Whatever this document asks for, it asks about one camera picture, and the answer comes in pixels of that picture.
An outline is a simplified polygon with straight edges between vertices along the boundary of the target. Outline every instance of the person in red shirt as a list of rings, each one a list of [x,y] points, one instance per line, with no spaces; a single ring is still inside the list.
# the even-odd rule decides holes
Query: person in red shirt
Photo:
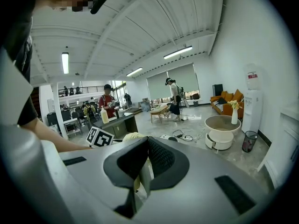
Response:
[[[106,84],[104,86],[104,95],[99,98],[99,108],[103,106],[104,110],[107,111],[108,118],[114,117],[113,112],[115,112],[114,107],[109,107],[108,103],[114,100],[114,97],[110,95],[111,85]]]

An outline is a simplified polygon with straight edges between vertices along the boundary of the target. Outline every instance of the gray roller blind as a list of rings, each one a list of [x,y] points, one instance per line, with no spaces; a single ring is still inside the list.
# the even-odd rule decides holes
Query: gray roller blind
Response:
[[[151,99],[161,99],[171,96],[169,85],[165,85],[166,78],[166,72],[147,78]]]
[[[185,92],[199,90],[193,64],[169,70],[168,75],[171,79],[176,80],[177,85],[183,87]]]

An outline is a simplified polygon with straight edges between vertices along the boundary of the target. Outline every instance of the trash can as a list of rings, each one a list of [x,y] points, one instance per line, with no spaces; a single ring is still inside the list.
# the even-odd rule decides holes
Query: trash can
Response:
[[[252,150],[254,144],[256,143],[256,140],[257,140],[257,133],[253,131],[247,131],[245,133],[245,138],[242,145],[243,151],[249,153]]]

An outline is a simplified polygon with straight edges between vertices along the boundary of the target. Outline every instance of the black skirt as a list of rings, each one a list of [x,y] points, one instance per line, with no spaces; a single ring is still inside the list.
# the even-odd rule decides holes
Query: black skirt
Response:
[[[169,111],[171,113],[174,113],[176,115],[179,115],[179,102],[181,101],[181,97],[179,95],[177,95],[177,104],[171,104],[169,107]]]

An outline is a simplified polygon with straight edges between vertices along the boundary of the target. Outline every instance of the white vase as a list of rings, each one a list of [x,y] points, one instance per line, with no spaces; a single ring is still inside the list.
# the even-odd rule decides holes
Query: white vase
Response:
[[[237,123],[238,123],[238,111],[237,109],[233,109],[232,124],[236,125]]]

